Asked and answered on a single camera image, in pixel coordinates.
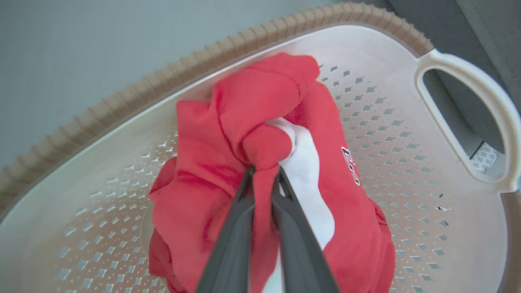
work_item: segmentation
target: white laundry basket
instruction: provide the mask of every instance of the white laundry basket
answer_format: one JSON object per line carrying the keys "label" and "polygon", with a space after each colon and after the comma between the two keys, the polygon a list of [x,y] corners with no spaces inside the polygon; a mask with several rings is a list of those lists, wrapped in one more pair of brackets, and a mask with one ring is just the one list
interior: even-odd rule
{"label": "white laundry basket", "polygon": [[[317,8],[207,46],[88,109],[0,175],[2,292],[167,292],[148,273],[148,191],[176,155],[176,101],[278,52],[312,55],[362,181],[396,246],[391,292],[521,292],[520,121],[477,67],[361,4]],[[474,171],[423,83],[473,89],[506,147],[501,178]]]}

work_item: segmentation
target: white fabric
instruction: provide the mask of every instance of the white fabric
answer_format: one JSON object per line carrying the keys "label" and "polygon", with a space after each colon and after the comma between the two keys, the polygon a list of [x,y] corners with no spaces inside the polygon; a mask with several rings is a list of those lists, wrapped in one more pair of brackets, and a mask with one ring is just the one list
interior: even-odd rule
{"label": "white fabric", "polygon": [[[291,153],[280,162],[280,165],[284,168],[291,187],[295,191],[307,221],[323,251],[333,238],[334,218],[318,189],[320,161],[311,133],[305,127],[294,125],[283,118],[274,119],[269,124],[282,129],[291,139]],[[263,293],[284,292],[282,284],[282,264],[279,249],[277,265],[266,282]]]}

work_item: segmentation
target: white logo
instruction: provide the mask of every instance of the white logo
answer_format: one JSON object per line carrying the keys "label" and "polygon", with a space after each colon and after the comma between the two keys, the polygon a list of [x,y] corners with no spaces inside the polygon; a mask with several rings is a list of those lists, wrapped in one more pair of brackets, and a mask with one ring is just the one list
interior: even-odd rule
{"label": "white logo", "polygon": [[342,147],[342,153],[344,154],[345,162],[348,164],[349,170],[351,170],[351,174],[353,174],[353,179],[355,180],[356,185],[360,185],[360,179],[358,178],[358,175],[355,171],[355,163],[353,163],[353,158],[351,157],[351,152]]}

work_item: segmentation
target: red clothing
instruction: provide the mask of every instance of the red clothing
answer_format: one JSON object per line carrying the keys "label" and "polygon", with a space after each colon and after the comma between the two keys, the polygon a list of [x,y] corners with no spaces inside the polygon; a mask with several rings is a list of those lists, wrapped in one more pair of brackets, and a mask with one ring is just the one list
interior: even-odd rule
{"label": "red clothing", "polygon": [[[178,157],[163,167],[150,194],[157,229],[150,245],[150,273],[167,278],[171,292],[194,292],[249,165],[257,170],[251,292],[263,291],[273,278],[279,247],[271,220],[271,187],[279,162],[300,155],[291,163],[295,166],[308,156],[301,147],[308,134],[312,141],[309,146],[307,140],[306,151],[316,153],[319,164],[319,198],[310,197],[326,209],[316,227],[331,227],[330,236],[314,233],[319,242],[324,239],[325,257],[342,292],[389,290],[394,275],[391,235],[382,211],[358,181],[338,110],[328,89],[316,81],[318,74],[313,58],[278,54],[218,82],[210,103],[178,102]],[[284,129],[273,121],[289,126]],[[295,136],[288,130],[292,126]],[[316,215],[304,212],[314,226]]]}

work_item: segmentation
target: gray floor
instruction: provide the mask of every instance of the gray floor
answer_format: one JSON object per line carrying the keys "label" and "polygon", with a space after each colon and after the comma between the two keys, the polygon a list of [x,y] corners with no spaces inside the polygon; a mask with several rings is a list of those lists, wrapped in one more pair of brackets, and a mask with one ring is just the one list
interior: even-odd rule
{"label": "gray floor", "polygon": [[335,0],[1,0],[0,167],[167,62]]}

